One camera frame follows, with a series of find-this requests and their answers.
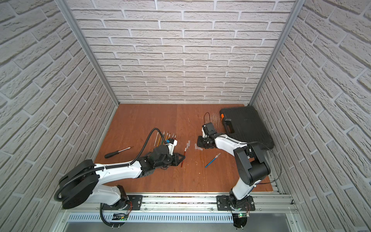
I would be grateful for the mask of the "blue carving knife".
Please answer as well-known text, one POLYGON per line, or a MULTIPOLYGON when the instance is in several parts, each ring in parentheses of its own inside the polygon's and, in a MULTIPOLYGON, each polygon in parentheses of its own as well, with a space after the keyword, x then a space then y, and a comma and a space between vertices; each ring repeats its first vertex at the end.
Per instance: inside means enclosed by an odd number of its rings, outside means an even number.
POLYGON ((206 166, 205 168, 209 167, 219 156, 221 155, 221 153, 218 153, 206 166))

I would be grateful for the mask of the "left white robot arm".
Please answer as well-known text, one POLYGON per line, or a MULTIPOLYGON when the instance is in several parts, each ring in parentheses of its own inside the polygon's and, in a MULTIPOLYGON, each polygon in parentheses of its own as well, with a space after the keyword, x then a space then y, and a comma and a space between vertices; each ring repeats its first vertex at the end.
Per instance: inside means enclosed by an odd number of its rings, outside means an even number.
POLYGON ((75 208, 83 203, 99 203, 124 207, 128 198, 121 185, 110 187, 107 183, 149 176, 158 168, 178 166, 186 158, 174 152, 174 144, 155 148, 143 157, 131 162, 95 164, 84 160, 59 180, 59 189, 54 195, 64 209, 75 208))

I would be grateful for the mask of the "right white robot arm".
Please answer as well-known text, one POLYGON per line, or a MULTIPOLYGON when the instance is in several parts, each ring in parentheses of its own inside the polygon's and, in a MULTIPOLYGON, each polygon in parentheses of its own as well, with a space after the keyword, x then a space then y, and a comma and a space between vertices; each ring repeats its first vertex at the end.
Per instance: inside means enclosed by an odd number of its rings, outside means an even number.
POLYGON ((256 210, 252 190, 271 173, 271 168, 263 154, 261 142, 241 142, 226 134, 218 133, 211 122, 202 125, 202 136, 198 137, 197 146, 204 149, 218 148, 235 158, 239 179, 229 195, 216 197, 219 211, 256 210))

